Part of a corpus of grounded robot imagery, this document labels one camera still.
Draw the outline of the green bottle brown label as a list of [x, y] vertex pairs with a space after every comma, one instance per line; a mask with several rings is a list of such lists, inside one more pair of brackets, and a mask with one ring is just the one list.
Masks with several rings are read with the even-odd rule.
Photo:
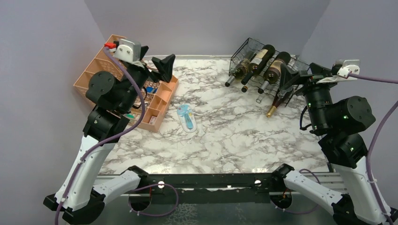
[[278, 81], [281, 76], [282, 64], [288, 65], [291, 60], [291, 55], [288, 52], [280, 52], [264, 72], [264, 83], [258, 88], [258, 93], [264, 93], [265, 89], [270, 85]]

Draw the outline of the green bottle black cap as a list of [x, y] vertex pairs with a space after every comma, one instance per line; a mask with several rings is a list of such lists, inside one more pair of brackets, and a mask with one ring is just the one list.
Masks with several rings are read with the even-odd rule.
[[267, 65], [267, 62], [273, 57], [275, 52], [276, 49], [273, 45], [264, 45], [250, 61], [248, 73], [241, 80], [241, 83], [246, 85], [254, 75], [258, 75]]

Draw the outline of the clear glass bottle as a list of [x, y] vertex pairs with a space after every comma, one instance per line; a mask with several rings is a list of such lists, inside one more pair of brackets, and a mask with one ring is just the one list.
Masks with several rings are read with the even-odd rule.
[[262, 94], [259, 94], [256, 98], [256, 103], [260, 104], [265, 97], [274, 98], [277, 95], [277, 91], [279, 89], [279, 85], [272, 84], [269, 85]]

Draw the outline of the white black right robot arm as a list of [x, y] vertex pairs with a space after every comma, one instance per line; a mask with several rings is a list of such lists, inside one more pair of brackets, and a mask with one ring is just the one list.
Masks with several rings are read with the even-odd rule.
[[293, 190], [327, 210], [339, 225], [391, 225], [398, 211], [383, 199], [370, 170], [371, 148], [360, 136], [374, 122], [367, 99], [352, 96], [332, 102], [330, 89], [339, 82], [355, 81], [360, 72], [359, 60], [338, 60], [332, 68], [310, 64], [311, 73], [294, 71], [285, 64], [281, 73], [291, 79], [280, 88], [300, 85], [297, 96], [304, 96], [312, 134], [328, 162], [340, 175], [346, 193], [340, 193], [304, 177], [292, 166], [282, 164], [271, 174], [275, 191]]

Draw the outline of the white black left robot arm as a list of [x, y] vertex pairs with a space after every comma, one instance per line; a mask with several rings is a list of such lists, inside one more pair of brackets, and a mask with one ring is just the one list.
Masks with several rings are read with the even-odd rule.
[[[175, 55], [152, 58], [155, 70], [143, 61], [147, 46], [128, 45], [124, 40], [107, 43], [104, 54], [123, 72], [117, 79], [108, 71], [95, 73], [89, 81], [86, 97], [94, 104], [83, 128], [78, 155], [60, 189], [45, 197], [43, 204], [55, 212], [55, 224], [63, 219], [70, 225], [88, 225], [103, 212], [105, 206], [128, 191], [143, 192], [150, 188], [148, 173], [131, 166], [115, 178], [95, 184], [98, 173], [120, 138], [134, 130], [144, 119], [143, 84], [147, 78], [169, 82]], [[140, 100], [141, 115], [130, 125], [127, 114]]]

